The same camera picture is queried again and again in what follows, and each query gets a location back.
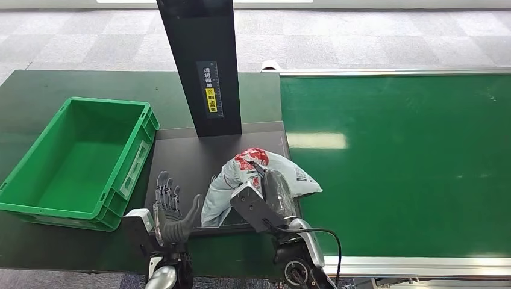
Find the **robotic hand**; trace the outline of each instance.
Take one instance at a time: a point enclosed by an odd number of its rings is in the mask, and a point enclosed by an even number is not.
[[[316,239],[316,231],[336,237],[339,249],[337,280],[340,269],[340,242],[331,230],[311,228],[296,216],[289,186],[277,171],[252,163],[262,180],[262,194],[250,183],[239,186],[231,196],[231,206],[254,227],[256,232],[273,235],[274,263],[280,266],[285,283],[292,289],[336,289],[325,274],[325,260]],[[149,262],[146,289],[192,288],[191,257],[186,241],[192,223],[201,210],[201,195],[195,196],[188,214],[180,219],[172,202],[172,181],[166,172],[158,178],[154,222],[147,209],[130,211],[122,226]]]
[[[201,195],[193,198],[192,207],[183,218],[178,208],[179,186],[171,188],[172,179],[161,172],[156,186],[153,215],[148,209],[131,210],[123,217],[121,226],[142,251],[149,263],[146,289],[192,288],[192,260],[186,242],[193,220],[201,211]]]

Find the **green table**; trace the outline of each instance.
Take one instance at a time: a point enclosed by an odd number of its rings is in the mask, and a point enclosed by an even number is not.
[[[278,75],[242,73],[239,85],[243,122],[281,120]],[[148,101],[161,129],[193,126],[176,72],[17,70],[0,87],[0,180],[71,96]],[[148,178],[145,167],[127,211],[143,207]],[[0,267],[145,273],[145,263],[121,230],[42,226],[0,212],[0,232]],[[274,251],[266,235],[202,238],[189,246],[199,275],[275,275]]]
[[[292,159],[322,185],[301,201],[304,218],[339,234],[345,275],[511,275],[509,71],[241,73],[239,83],[242,121],[283,119]],[[15,71],[0,87],[0,179],[70,96],[145,100],[162,128],[192,126],[177,73]],[[142,206],[148,173],[129,208]],[[0,267],[143,273],[121,232],[5,213],[0,230],[11,232]],[[276,274],[268,236],[195,239],[190,250],[199,275]]]

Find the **white plastic bag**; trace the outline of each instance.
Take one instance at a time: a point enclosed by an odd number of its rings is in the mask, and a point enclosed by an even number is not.
[[[222,172],[211,182],[202,207],[202,227],[218,228],[231,211],[231,195],[240,184],[251,181],[261,191],[259,174],[249,161],[284,175],[292,197],[321,192],[319,184],[287,158],[258,148],[250,148],[236,155],[222,167]]]

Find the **yellow label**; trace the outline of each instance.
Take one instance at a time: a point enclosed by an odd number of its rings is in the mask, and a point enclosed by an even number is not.
[[[216,98],[215,98],[215,89],[207,88],[206,89],[206,98],[208,100],[208,109],[210,113],[216,112]]]
[[[207,89],[206,89],[206,96],[212,96],[212,97],[214,97],[214,96],[215,96],[215,89],[207,88]]]
[[[209,103],[208,104],[209,112],[215,113],[216,112],[216,104]]]

